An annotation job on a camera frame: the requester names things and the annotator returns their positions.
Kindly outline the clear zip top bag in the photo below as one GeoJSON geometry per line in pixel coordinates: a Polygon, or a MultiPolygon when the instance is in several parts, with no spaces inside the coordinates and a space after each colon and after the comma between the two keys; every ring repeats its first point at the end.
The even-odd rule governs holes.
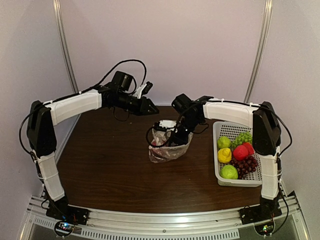
{"type": "MultiPolygon", "coordinates": [[[[147,139],[150,140],[150,143],[153,140],[166,142],[170,138],[171,132],[173,130],[174,129],[167,130],[166,132],[163,132],[163,131],[156,131],[156,130],[154,130],[154,128],[152,128],[150,130],[151,133],[148,134],[147,139]]],[[[191,140],[193,138],[193,135],[194,134],[192,132],[189,134],[188,143],[185,145],[180,145],[180,146],[169,145],[170,143],[168,142],[165,146],[159,147],[159,148],[149,146],[148,147],[149,160],[152,163],[157,164],[157,163],[169,162],[169,161],[176,160],[176,159],[180,158],[181,156],[183,156],[187,152],[187,150],[190,146],[191,140]]]]}

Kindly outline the green fake apple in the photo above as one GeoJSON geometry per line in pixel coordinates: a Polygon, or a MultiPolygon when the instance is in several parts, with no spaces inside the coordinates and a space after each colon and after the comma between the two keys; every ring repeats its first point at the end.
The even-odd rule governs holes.
{"type": "Polygon", "coordinates": [[[217,140],[217,147],[218,149],[230,148],[231,147],[231,140],[227,136],[221,136],[217,140]]]}
{"type": "Polygon", "coordinates": [[[238,171],[233,165],[225,165],[219,172],[220,176],[224,179],[237,180],[238,171]]]}

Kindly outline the yellow fake lemon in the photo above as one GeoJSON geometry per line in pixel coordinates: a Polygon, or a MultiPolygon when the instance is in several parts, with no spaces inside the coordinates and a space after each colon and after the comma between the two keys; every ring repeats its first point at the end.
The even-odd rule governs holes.
{"type": "Polygon", "coordinates": [[[228,164],[232,160],[232,151],[230,148],[221,148],[217,153],[217,158],[220,163],[228,164]]]}

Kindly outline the pink fake peach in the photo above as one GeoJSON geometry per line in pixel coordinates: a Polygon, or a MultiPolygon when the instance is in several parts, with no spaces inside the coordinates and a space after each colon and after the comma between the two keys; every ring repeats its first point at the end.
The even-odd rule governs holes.
{"type": "Polygon", "coordinates": [[[248,150],[246,147],[243,145],[238,145],[234,150],[233,150],[233,157],[237,161],[243,161],[246,157],[248,157],[248,150]]]}

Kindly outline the green fake grapes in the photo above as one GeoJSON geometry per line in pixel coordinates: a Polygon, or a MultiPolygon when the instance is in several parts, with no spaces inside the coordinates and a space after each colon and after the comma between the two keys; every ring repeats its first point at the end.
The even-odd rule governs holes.
{"type": "Polygon", "coordinates": [[[243,143],[250,143],[252,144],[253,142],[253,136],[252,134],[247,131],[247,132],[241,132],[232,142],[231,142],[231,147],[236,148],[239,145],[242,145],[243,143]]]}

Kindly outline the red fake apple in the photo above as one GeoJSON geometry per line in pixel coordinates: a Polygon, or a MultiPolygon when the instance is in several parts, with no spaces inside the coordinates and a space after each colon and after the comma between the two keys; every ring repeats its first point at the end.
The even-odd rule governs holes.
{"type": "Polygon", "coordinates": [[[242,145],[246,147],[248,155],[253,155],[255,153],[253,146],[249,142],[244,142],[242,145]]]}

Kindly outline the purple fake grapes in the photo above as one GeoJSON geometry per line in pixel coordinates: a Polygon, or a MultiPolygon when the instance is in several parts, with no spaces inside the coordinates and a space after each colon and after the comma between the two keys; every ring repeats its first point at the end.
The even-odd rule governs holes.
{"type": "Polygon", "coordinates": [[[249,155],[241,161],[232,159],[230,164],[236,168],[239,180],[245,179],[250,173],[254,173],[258,167],[258,161],[253,155],[249,155]]]}

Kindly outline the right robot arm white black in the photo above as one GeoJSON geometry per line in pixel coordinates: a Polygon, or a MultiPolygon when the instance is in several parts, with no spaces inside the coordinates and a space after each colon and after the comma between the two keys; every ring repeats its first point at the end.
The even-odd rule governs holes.
{"type": "Polygon", "coordinates": [[[260,215],[271,217],[279,195],[281,127],[273,106],[269,102],[260,105],[202,96],[191,100],[184,93],[171,103],[179,113],[169,139],[169,144],[185,145],[189,134],[206,120],[217,119],[252,129],[252,146],[258,154],[262,170],[260,215]]]}

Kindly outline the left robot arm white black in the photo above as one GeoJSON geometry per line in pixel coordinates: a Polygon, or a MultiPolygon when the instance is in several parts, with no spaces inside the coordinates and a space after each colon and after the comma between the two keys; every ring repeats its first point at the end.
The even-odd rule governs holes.
{"type": "Polygon", "coordinates": [[[61,214],[67,213],[69,203],[56,165],[54,127],[69,118],[100,108],[120,108],[135,116],[158,114],[158,108],[145,96],[153,84],[148,81],[130,93],[134,80],[132,75],[116,71],[111,82],[105,85],[98,84],[88,91],[57,100],[32,103],[26,130],[30,155],[39,170],[51,208],[61,214]]]}

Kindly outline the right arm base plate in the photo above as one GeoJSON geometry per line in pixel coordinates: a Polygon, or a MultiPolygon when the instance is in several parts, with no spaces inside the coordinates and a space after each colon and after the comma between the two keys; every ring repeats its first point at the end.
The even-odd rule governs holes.
{"type": "Polygon", "coordinates": [[[279,205],[263,203],[256,206],[245,206],[239,210],[240,220],[243,225],[257,223],[282,215],[279,205]]]}

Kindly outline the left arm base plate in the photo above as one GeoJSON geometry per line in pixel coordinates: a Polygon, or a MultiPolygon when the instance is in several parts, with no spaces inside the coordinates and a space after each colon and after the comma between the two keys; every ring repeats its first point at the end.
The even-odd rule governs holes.
{"type": "Polygon", "coordinates": [[[86,208],[67,206],[66,212],[61,213],[50,205],[46,210],[46,216],[74,225],[86,225],[90,211],[86,208]]]}

